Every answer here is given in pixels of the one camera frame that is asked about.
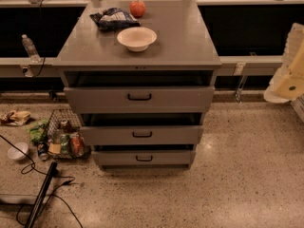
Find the white paper bowl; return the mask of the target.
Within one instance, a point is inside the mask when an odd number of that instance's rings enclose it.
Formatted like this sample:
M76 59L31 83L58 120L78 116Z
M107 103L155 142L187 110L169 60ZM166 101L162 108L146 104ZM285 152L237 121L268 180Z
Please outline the white paper bowl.
M133 52L148 49L157 39L157 34L150 28L127 28L117 35L118 42Z

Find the red apple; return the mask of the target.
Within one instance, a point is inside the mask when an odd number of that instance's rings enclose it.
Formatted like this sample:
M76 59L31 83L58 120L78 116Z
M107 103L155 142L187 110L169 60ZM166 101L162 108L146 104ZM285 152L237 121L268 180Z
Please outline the red apple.
M140 18L145 14L145 3L143 1L134 0L130 3L129 9L134 17Z

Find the white bowl on floor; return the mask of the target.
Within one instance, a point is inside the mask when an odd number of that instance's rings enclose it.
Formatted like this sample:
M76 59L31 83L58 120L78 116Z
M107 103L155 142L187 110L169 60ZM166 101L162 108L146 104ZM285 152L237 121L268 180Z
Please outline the white bowl on floor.
M18 142L8 151L8 157L13 161L23 160L29 152L29 145L25 142Z

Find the grey drawer cabinet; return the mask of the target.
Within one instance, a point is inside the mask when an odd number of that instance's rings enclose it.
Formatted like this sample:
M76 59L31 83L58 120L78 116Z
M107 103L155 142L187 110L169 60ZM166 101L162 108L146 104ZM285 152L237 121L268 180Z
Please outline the grey drawer cabinet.
M149 1L136 28L101 32L86 6L54 63L101 167L190 166L220 60L193 1Z

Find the top grey drawer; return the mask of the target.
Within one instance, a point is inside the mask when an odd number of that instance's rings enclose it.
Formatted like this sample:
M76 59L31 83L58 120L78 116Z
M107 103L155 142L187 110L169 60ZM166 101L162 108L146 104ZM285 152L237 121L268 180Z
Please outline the top grey drawer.
M212 86L66 87L76 113L192 113L206 112Z

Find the grey drawer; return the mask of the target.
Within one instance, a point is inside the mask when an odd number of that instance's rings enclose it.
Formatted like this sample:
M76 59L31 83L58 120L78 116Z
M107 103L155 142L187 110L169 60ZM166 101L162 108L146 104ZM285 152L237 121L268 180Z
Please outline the grey drawer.
M76 113L192 113L206 112L212 86L66 87Z
M197 144L200 125L184 126L83 126L88 145Z
M100 166L191 165L194 150L93 151L91 157Z

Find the bottom grey drawer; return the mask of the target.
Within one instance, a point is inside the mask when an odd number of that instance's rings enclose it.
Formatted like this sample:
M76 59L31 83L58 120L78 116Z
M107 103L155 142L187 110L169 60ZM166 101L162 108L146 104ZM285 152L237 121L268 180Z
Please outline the bottom grey drawer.
M194 150L93 151L91 157L100 166L191 165Z

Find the red can in basket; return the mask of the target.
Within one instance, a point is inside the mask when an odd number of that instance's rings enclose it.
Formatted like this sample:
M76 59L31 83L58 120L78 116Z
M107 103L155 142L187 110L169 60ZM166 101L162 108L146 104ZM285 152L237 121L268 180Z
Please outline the red can in basket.
M84 155L85 146L84 146L83 140L79 134L71 135L71 144L72 144L73 153L76 156L80 157L80 156Z

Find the green can in basket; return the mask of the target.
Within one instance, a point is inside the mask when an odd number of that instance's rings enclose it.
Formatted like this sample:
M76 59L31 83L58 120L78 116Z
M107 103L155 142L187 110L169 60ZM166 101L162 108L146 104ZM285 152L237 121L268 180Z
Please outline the green can in basket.
M70 152L70 137L68 134L60 136L61 154L68 154Z

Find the dark blue chip bag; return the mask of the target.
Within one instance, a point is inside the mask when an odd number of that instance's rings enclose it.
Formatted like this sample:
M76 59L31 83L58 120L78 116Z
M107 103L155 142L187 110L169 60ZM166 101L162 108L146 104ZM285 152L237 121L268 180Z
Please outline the dark blue chip bag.
M89 15L100 31L115 31L139 27L141 23L129 12L119 8L109 8Z

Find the soda can on floor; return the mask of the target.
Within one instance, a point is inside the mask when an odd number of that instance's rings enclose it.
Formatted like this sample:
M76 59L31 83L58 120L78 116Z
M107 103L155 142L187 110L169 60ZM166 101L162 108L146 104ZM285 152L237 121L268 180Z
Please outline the soda can on floor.
M38 157L42 161L45 161L48 158L48 145L44 142L40 142L37 145L37 153L38 153Z

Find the green snack bag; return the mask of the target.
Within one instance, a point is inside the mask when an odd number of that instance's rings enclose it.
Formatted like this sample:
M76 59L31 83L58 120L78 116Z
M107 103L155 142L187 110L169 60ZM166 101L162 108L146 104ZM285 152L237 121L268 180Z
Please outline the green snack bag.
M43 119L34 123L31 123L27 127L27 132L29 133L29 140L37 145L42 142L48 133L48 120Z

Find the clear plastic water bottle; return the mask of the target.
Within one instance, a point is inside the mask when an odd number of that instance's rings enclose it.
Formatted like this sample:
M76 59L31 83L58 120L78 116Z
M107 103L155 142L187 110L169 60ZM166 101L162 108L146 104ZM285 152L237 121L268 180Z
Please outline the clear plastic water bottle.
M26 50L30 60L35 64L40 63L41 57L40 57L34 43L32 42L32 40L30 38L28 38L28 36L26 34L22 35L22 44L23 44L24 49Z

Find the brown snack bag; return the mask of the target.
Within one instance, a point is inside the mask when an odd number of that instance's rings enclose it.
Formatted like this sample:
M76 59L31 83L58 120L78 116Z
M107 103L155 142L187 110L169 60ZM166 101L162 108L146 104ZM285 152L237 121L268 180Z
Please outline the brown snack bag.
M0 124L25 125L30 118L29 111L12 110L0 117Z

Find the black bar on floor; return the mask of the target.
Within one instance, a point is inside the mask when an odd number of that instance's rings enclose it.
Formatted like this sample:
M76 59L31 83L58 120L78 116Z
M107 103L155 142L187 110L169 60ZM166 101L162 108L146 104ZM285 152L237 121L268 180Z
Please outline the black bar on floor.
M26 222L25 228L33 228L34 222L37 218L37 215L39 213L43 200L47 194L49 185L50 185L52 179L56 176L56 173L57 173L57 163L54 161L50 165L49 170L47 171L47 174L46 174L46 177L42 184L42 187L38 193L38 196L36 197L36 200L33 204L30 214L28 216L28 220Z

